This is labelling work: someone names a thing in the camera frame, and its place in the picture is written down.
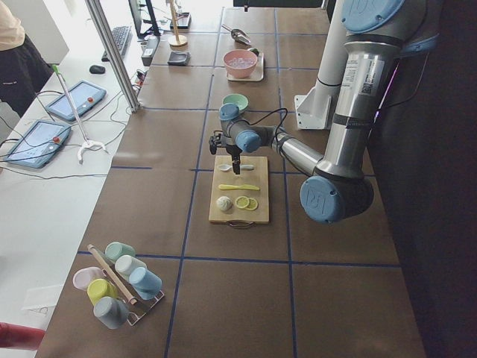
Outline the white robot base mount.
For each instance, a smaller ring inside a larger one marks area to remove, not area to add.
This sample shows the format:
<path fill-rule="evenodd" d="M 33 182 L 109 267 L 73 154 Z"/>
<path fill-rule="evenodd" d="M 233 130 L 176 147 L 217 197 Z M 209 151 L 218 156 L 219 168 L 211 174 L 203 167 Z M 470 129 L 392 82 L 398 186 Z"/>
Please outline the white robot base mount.
<path fill-rule="evenodd" d="M 295 95 L 297 126 L 301 130 L 327 130 L 331 126 L 334 90 L 316 83 L 306 95 Z"/>

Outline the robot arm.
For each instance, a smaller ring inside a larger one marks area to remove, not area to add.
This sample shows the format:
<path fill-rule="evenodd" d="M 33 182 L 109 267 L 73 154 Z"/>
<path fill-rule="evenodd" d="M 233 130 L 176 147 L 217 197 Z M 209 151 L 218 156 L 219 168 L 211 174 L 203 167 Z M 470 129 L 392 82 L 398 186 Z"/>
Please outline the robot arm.
<path fill-rule="evenodd" d="M 245 120 L 234 104 L 220 107 L 221 129 L 209 150 L 224 148 L 240 171 L 240 155 L 262 146 L 306 175 L 300 203 L 316 222 L 357 216 L 373 202 L 362 159 L 397 60 L 431 51 L 437 42 L 441 1 L 337 1 L 315 85 L 295 98 L 297 114 L 329 131 L 319 153 L 281 126 Z"/>

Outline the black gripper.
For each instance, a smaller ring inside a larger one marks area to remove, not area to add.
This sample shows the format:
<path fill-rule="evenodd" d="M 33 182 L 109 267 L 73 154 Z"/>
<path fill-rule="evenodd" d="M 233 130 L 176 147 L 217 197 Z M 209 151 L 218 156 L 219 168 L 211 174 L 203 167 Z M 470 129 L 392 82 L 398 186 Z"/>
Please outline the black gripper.
<path fill-rule="evenodd" d="M 232 156 L 232 166 L 233 166 L 234 174 L 240 175 L 241 174 L 241 167 L 240 167 L 241 149 L 237 145 L 230 145 L 230 144 L 224 144 L 224 148 L 226 149 L 226 152 Z"/>

